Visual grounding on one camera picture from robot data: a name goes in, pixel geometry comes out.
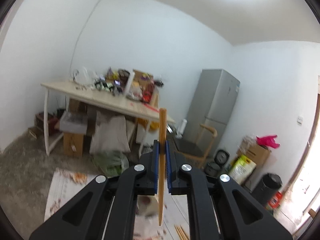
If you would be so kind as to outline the black rice cooker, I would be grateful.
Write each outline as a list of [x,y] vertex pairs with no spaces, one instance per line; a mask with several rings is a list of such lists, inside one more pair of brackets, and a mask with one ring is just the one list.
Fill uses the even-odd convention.
[[227,163],[229,159],[229,153],[225,150],[218,150],[214,160],[209,161],[205,168],[204,173],[211,177],[217,177],[218,174],[222,171],[224,165]]

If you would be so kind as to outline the yellow green rice bag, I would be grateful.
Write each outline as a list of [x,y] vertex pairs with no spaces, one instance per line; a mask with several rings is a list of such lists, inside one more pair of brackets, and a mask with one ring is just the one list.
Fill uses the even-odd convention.
[[233,164],[228,175],[239,185],[242,185],[256,168],[256,163],[245,155],[241,155]]

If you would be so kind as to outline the green vegetable plastic bag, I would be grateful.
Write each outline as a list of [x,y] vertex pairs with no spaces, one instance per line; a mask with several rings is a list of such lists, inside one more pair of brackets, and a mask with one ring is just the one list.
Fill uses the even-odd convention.
[[119,176],[129,168],[127,157],[119,151],[94,154],[93,163],[108,178]]

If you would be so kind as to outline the floral tablecloth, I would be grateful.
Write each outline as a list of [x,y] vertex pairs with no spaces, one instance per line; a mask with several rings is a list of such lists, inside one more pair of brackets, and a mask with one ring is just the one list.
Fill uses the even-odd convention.
[[[92,174],[57,168],[49,188],[44,220],[56,213],[94,178]],[[180,225],[190,237],[187,197],[172,196],[165,191],[162,225],[158,224],[158,215],[145,217],[136,214],[133,239],[180,239],[174,225]]]

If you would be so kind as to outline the black trash bin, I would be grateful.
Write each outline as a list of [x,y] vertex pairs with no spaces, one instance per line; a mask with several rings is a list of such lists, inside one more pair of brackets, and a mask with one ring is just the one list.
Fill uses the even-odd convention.
[[265,206],[281,187],[282,180],[280,176],[273,173],[267,173],[262,176],[257,186],[253,189],[251,195],[262,206]]

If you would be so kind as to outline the wooden chair black seat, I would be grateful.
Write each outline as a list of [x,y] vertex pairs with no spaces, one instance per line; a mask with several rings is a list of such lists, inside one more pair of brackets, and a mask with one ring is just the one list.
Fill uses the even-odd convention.
[[[202,151],[199,147],[199,143],[202,140],[202,136],[205,132],[210,134],[210,141],[208,142],[208,145],[204,151]],[[196,161],[198,168],[203,168],[217,135],[217,130],[214,127],[200,124],[200,130],[194,142],[187,141],[182,138],[174,138],[176,151],[183,154],[187,159]]]

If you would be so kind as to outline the cardboard box under table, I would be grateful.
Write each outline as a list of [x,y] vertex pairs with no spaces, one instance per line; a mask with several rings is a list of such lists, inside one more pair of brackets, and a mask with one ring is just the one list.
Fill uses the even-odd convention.
[[63,134],[63,151],[69,157],[81,158],[83,154],[84,135],[74,133]]

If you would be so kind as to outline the white sack under table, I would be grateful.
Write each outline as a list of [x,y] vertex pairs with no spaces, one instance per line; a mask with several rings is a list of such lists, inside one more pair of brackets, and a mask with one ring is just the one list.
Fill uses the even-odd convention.
[[89,153],[101,154],[110,151],[130,152],[126,119],[123,115],[109,115],[97,111],[95,133]]

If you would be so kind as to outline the pink plastic bag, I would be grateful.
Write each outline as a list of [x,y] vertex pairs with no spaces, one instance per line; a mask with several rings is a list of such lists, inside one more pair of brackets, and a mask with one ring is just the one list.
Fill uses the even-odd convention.
[[256,142],[260,146],[270,147],[270,148],[279,148],[280,144],[276,142],[277,135],[267,135],[264,137],[256,137]]

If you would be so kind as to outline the yellow plastic bag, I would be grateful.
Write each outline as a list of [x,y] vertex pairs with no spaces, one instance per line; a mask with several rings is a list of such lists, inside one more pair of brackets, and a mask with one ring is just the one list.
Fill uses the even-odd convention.
[[[142,125],[144,128],[147,128],[148,126],[148,120],[138,118],[137,122],[138,124]],[[159,123],[154,121],[150,122],[149,130],[156,131],[157,129],[159,129]]]

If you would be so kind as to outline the beige work table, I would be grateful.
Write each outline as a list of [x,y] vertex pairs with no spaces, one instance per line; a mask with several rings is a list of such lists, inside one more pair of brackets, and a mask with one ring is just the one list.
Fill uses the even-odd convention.
[[123,95],[113,96],[110,92],[92,90],[71,81],[44,82],[41,83],[41,86],[46,89],[43,111],[44,145],[46,155],[50,155],[56,144],[63,137],[63,135],[60,134],[54,141],[49,142],[48,99],[49,92],[51,90],[62,93],[71,99],[75,99],[89,105],[97,106],[135,118],[145,119],[147,121],[147,128],[150,127],[153,121],[157,123],[161,122],[159,117],[159,109],[146,106],[141,102],[134,102],[127,99]]

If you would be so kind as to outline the silver refrigerator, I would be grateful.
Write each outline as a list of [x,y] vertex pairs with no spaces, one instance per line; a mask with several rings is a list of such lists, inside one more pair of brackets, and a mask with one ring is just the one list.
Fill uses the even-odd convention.
[[204,69],[201,72],[187,114],[183,139],[194,142],[200,124],[217,130],[209,155],[213,156],[231,117],[240,81],[223,69]]

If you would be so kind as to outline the cardboard box by wall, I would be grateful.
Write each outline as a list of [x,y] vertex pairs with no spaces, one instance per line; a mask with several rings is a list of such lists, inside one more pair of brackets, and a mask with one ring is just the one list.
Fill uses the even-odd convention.
[[257,144],[249,146],[249,148],[244,152],[242,152],[241,149],[238,149],[237,151],[238,156],[245,155],[251,161],[253,161],[258,167],[261,167],[264,165],[264,163],[269,158],[270,153],[271,153],[270,150]]

